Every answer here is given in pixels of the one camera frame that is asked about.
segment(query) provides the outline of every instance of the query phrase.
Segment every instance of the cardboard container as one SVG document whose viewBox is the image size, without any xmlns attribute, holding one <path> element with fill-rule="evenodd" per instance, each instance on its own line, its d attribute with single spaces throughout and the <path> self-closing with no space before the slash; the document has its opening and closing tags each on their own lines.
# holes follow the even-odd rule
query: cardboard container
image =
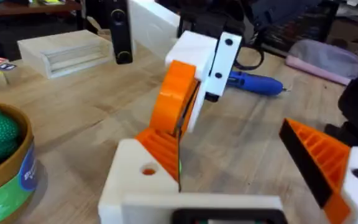
<svg viewBox="0 0 358 224">
<path fill-rule="evenodd" d="M 27 163 L 27 165 L 30 165 L 31 174 L 33 174 L 31 176 L 31 181 L 33 182 L 32 186 L 29 189 L 23 189 L 23 194 L 21 195 L 21 198 L 18 198 L 20 197 L 20 194 L 5 195 L 5 198 L 10 197 L 9 200 L 13 199 L 12 201 L 15 201 L 15 203 L 17 203 L 18 201 L 22 202 L 20 205 L 17 206 L 17 208 L 10 211 L 9 214 L 4 215 L 3 212 L 0 213 L 0 223 L 12 223 L 16 221 L 20 217 L 22 212 L 25 210 L 25 208 L 27 208 L 35 191 L 36 176 L 35 160 L 33 155 L 34 140 L 30 120 L 23 112 L 13 106 L 5 104 L 0 104 L 0 110 L 6 115 L 13 118 L 19 124 L 21 129 L 20 140 L 22 142 L 18 150 L 10 158 L 0 163 L 0 192 L 3 191 L 3 193 L 5 194 L 6 192 L 9 192 L 5 189 L 9 184 L 12 183 L 15 183 L 17 185 L 16 188 L 19 188 L 18 186 L 24 186 L 25 188 L 26 184 L 23 184 L 23 182 L 21 182 L 20 177 L 23 176 L 21 175 L 23 174 L 22 171 L 27 171 L 27 173 L 30 172 L 29 169 L 26 169 L 26 167 L 28 167 L 25 165 L 26 162 L 29 162 Z M 3 207 L 5 203 L 4 200 L 5 199 L 0 200 L 1 207 Z"/>
</svg>

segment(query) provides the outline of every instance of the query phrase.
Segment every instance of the orange gripper jaw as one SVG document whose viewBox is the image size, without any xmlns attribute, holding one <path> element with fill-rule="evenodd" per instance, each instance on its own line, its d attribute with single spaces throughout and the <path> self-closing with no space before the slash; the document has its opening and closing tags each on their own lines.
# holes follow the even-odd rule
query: orange gripper jaw
<svg viewBox="0 0 358 224">
<path fill-rule="evenodd" d="M 173 61 L 162 83 L 150 125 L 136 139 L 179 182 L 179 142 L 198 91 L 196 67 Z"/>
<path fill-rule="evenodd" d="M 350 214 L 341 196 L 350 147 L 291 119 L 284 120 L 280 137 L 329 221 L 343 223 Z"/>
</svg>

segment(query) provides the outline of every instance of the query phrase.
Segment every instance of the orange ribbed part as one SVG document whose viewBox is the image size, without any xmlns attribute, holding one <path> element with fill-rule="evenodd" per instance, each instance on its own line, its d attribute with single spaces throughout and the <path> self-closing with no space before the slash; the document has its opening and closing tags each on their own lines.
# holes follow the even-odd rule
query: orange ribbed part
<svg viewBox="0 0 358 224">
<path fill-rule="evenodd" d="M 178 61 L 171 63 L 157 97 L 150 126 L 136 136 L 177 182 L 180 175 L 179 141 L 187 129 L 198 91 L 195 73 L 195 66 Z"/>
<path fill-rule="evenodd" d="M 346 173 L 350 147 L 297 121 L 291 119 L 287 119 L 287 121 L 325 176 L 328 184 L 332 189 L 340 192 Z"/>
</svg>

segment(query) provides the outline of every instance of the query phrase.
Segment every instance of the orange spool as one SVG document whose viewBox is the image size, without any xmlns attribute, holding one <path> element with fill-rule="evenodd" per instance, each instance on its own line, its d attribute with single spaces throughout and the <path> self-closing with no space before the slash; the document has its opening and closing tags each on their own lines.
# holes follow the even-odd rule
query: orange spool
<svg viewBox="0 0 358 224">
<path fill-rule="evenodd" d="M 162 83 L 149 128 L 136 139 L 179 182 L 179 141 L 187 129 L 198 81 L 196 67 L 173 61 Z"/>
</svg>

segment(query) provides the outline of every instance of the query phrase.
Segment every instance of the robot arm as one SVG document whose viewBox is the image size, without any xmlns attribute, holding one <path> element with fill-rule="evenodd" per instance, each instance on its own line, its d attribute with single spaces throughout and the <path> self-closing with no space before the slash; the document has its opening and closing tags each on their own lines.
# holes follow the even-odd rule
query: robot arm
<svg viewBox="0 0 358 224">
<path fill-rule="evenodd" d="M 150 0 L 129 0 L 129 11 L 131 37 L 168 69 L 149 127 L 118 145 L 98 205 L 101 223 L 287 223 L 278 197 L 180 193 L 180 140 L 193 130 L 206 96 L 222 96 L 243 29 L 180 18 Z M 358 148 L 290 120 L 280 136 L 331 223 L 358 223 Z"/>
</svg>

